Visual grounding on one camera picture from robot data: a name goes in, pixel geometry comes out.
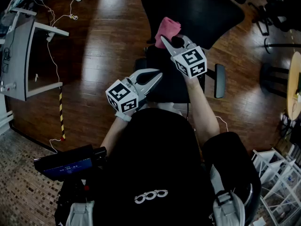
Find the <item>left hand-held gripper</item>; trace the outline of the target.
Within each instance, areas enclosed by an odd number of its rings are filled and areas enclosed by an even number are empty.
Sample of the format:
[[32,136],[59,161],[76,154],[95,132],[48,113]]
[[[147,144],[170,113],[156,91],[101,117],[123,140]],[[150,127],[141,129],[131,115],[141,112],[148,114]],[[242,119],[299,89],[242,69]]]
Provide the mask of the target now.
[[163,73],[158,69],[136,70],[130,77],[116,80],[106,91],[108,102],[120,113],[136,110],[140,98],[145,98],[161,81]]

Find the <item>pink cloth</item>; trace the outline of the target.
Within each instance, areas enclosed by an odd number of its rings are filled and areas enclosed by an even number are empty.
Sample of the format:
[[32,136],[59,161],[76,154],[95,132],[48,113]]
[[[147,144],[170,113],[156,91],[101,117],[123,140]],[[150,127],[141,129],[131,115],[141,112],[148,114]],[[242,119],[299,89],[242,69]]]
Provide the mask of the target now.
[[165,45],[161,39],[161,36],[165,36],[169,42],[176,36],[181,30],[181,24],[168,17],[164,17],[161,21],[158,32],[155,36],[155,47],[165,49]]

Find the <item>person's right forearm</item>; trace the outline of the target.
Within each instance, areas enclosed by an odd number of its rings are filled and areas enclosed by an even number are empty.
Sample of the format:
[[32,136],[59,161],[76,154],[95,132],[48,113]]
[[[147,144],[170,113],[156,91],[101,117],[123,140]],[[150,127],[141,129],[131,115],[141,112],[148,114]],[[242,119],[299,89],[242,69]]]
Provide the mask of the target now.
[[220,134],[218,120],[210,107],[197,78],[185,79],[192,118],[200,148],[212,137]]

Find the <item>person's left forearm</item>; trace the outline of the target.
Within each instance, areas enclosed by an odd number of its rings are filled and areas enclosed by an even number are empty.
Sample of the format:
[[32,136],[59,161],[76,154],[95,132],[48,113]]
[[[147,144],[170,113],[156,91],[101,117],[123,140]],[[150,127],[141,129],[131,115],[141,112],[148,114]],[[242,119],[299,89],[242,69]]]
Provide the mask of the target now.
[[[125,114],[132,116],[134,114],[134,111],[129,111]],[[124,131],[128,123],[129,122],[123,121],[121,118],[116,117],[115,121],[111,125],[108,133],[106,134],[101,144],[101,147],[105,147],[107,151],[107,156],[110,156],[110,154],[112,153],[118,139],[120,138],[122,132]]]

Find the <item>black chair seat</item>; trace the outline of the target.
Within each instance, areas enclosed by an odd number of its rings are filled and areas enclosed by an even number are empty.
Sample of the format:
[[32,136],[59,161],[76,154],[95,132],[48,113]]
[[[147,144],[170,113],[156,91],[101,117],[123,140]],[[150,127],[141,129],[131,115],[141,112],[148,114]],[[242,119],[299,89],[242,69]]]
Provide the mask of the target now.
[[154,45],[149,46],[146,51],[146,66],[158,69],[163,73],[161,81],[147,95],[149,101],[176,104],[190,102],[185,82],[187,77],[176,69],[167,49],[157,48]]

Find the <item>person's light grey trousers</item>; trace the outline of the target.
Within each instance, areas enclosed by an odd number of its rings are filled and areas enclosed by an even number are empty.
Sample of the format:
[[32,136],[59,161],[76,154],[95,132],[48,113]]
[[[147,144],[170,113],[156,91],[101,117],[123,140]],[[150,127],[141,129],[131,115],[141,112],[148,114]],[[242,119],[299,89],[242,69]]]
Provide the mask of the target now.
[[182,117],[184,116],[180,110],[174,108],[174,103],[173,102],[169,102],[169,103],[159,103],[159,102],[148,102],[145,105],[145,109],[146,108],[157,108],[157,109],[161,109],[161,110],[165,110],[165,111],[169,111],[172,113],[176,113],[178,115],[181,115]]

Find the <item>person's black shirt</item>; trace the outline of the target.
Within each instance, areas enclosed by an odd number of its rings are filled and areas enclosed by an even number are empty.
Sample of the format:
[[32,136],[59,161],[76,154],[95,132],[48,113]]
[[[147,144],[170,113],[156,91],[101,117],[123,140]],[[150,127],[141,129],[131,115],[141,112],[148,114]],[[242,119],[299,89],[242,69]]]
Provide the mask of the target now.
[[155,108],[132,116],[87,186],[64,182],[57,226],[248,226],[261,191],[237,133],[199,147],[184,117]]

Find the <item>black pole stand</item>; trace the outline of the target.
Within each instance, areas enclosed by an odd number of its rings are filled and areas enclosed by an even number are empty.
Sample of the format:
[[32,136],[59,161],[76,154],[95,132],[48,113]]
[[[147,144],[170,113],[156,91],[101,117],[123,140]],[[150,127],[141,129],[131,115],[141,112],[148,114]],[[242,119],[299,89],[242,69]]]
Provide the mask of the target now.
[[269,43],[267,38],[264,40],[264,48],[268,54],[271,54],[272,48],[301,48],[301,44],[295,43]]

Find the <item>yellow black striped floor strip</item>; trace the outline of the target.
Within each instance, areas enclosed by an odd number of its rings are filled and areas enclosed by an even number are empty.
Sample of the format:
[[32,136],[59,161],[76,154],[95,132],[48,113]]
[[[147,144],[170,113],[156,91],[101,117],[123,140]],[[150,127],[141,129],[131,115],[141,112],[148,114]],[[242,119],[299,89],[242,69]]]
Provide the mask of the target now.
[[61,123],[61,131],[62,137],[61,140],[65,140],[65,132],[64,132],[64,125],[63,125],[63,105],[62,105],[62,89],[59,87],[59,112],[60,112],[60,123]]

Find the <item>black table base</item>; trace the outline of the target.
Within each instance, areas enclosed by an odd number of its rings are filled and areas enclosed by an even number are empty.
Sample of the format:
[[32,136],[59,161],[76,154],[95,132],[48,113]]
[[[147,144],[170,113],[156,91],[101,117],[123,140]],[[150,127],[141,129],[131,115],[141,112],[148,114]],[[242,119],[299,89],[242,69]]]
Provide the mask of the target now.
[[287,92],[277,89],[277,85],[282,85],[287,89],[289,69],[274,67],[264,63],[260,69],[259,84],[264,95],[274,94],[287,98]]

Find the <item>black swivel chair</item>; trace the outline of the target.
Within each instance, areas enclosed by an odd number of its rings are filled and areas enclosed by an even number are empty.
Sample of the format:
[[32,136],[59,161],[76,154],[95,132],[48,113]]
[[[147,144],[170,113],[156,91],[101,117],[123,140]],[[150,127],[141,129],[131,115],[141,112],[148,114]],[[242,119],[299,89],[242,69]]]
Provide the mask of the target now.
[[266,32],[263,36],[269,36],[269,27],[274,25],[283,32],[290,29],[301,32],[301,0],[266,0],[264,6],[255,6],[248,2],[257,11],[257,17],[252,23],[263,22]]

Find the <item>black chest monitor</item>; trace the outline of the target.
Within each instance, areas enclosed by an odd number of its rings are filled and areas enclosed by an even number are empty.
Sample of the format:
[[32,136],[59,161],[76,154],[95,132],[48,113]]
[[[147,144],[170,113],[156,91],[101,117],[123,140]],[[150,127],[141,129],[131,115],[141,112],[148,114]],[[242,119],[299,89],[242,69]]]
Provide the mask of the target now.
[[105,147],[94,149],[86,145],[54,155],[34,159],[35,169],[53,181],[64,181],[71,175],[79,174],[106,163]]

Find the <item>round wooden table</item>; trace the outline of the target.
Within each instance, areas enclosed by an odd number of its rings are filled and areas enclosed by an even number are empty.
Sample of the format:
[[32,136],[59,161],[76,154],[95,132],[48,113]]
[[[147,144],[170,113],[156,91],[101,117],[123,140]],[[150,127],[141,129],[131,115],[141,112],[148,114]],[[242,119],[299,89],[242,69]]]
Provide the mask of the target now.
[[301,54],[296,51],[290,63],[287,84],[286,112],[290,120],[296,120],[301,113]]

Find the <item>grey desk with white legs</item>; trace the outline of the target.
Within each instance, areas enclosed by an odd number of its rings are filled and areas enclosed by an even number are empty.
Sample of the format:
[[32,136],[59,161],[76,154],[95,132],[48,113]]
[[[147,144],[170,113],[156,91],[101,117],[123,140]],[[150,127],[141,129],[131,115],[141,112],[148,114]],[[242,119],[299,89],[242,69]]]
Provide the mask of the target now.
[[33,19],[8,33],[4,43],[4,48],[8,48],[10,53],[10,59],[7,61],[8,71],[3,74],[0,81],[4,81],[4,84],[15,82],[16,88],[7,92],[0,92],[1,94],[26,101],[28,97],[47,90],[59,88],[63,85],[62,82],[56,82],[36,89],[29,89],[29,61],[32,40],[36,29],[62,36],[69,36],[69,33],[64,30],[38,23]]

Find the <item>white baseboard pipes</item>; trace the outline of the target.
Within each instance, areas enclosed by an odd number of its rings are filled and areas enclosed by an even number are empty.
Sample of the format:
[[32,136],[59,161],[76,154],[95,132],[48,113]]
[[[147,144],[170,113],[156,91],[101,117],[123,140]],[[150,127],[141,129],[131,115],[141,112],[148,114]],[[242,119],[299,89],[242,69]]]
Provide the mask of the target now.
[[0,114],[0,128],[5,126],[7,123],[14,119],[13,112],[9,111],[3,114]]

